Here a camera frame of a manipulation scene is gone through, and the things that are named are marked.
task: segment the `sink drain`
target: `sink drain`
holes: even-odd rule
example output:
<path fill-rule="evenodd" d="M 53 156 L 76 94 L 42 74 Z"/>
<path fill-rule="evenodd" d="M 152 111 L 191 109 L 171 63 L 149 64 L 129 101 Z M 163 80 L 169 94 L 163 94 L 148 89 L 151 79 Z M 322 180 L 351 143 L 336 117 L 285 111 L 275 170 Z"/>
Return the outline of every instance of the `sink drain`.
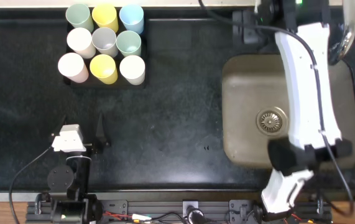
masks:
<path fill-rule="evenodd" d="M 287 117 L 278 107 L 266 108 L 257 114 L 257 127 L 269 136 L 275 136 L 285 130 Z"/>

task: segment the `sink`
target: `sink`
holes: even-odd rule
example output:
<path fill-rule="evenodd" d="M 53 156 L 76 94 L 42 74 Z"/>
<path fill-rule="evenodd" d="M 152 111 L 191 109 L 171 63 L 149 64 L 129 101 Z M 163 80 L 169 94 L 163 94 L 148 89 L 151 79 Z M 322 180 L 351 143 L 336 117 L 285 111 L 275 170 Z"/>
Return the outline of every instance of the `sink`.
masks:
<path fill-rule="evenodd" d="M 334 114 L 353 154 L 338 159 L 344 168 L 355 166 L 355 97 L 351 69 L 344 63 L 329 68 Z M 287 136 L 289 102 L 284 66 L 279 55 L 240 55 L 223 68 L 224 151 L 240 166 L 271 168 L 269 139 Z M 324 163 L 321 169 L 330 169 Z"/>

